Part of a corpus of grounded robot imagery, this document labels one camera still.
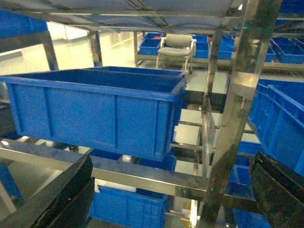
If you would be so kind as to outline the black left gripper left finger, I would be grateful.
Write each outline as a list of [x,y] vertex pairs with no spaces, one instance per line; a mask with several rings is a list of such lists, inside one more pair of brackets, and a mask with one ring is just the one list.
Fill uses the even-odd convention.
[[82,156],[14,213],[2,228],[83,228],[95,193],[93,163]]

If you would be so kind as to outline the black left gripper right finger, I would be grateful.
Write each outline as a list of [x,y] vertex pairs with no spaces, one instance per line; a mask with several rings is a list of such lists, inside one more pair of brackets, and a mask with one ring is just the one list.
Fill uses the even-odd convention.
[[249,167],[258,208],[273,228],[304,226],[304,177],[264,152]]

